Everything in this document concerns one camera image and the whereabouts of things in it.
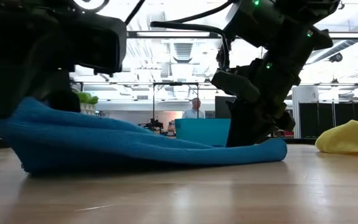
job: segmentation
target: wooden table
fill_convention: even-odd
[[[290,146],[269,164],[34,179],[2,149],[0,223],[358,224],[358,157]]]

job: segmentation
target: fluorescent light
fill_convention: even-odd
[[[331,38],[343,38],[343,39],[351,39],[351,38],[358,38],[358,33],[330,33],[329,36]]]
[[[319,100],[320,103],[339,103],[339,102],[355,102],[358,103],[358,100]]]
[[[161,44],[175,44],[175,43],[181,43],[181,44],[204,44],[205,39],[175,39],[175,38],[169,38],[169,39],[162,39]]]
[[[355,83],[301,83],[299,86],[354,86]]]
[[[84,85],[111,85],[108,82],[84,82]]]
[[[99,99],[99,101],[105,101],[105,102],[109,102],[109,103],[114,103],[114,102],[131,102],[131,103],[135,103],[138,101],[153,101],[153,100],[136,100],[135,99],[117,99],[117,98],[111,98],[111,99]]]
[[[209,37],[209,32],[137,32],[139,37]]]
[[[189,103],[189,100],[164,100],[157,103]]]
[[[116,82],[117,85],[153,85],[151,82]]]

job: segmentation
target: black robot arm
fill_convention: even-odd
[[[284,100],[292,86],[300,84],[299,74],[312,51],[333,46],[328,30],[319,30],[314,24],[334,13],[339,5],[338,0],[231,3],[227,26],[217,32],[223,33],[223,44],[216,57],[219,68],[211,80],[217,88],[237,96],[236,101],[227,103],[232,115],[227,147],[255,144],[277,129],[294,128]],[[169,28],[214,32],[190,26],[177,24]],[[236,37],[266,48],[266,54],[250,65],[231,68],[228,51]]]
[[[0,0],[0,119],[26,96],[79,111],[69,83],[75,65],[121,71],[127,29],[120,19],[97,14],[108,2],[85,10],[73,0]]]

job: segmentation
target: white shirt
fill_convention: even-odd
[[[194,118],[194,119],[197,119],[197,110],[194,110],[194,109],[190,109],[190,110],[186,110],[184,113],[183,113],[183,116],[182,118]],[[205,113],[204,111],[200,111],[198,110],[198,118],[205,118]]]

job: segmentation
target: white pillar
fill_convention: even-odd
[[[293,133],[294,138],[301,138],[299,104],[317,103],[318,100],[318,86],[298,86],[292,89],[292,114],[296,123]]]

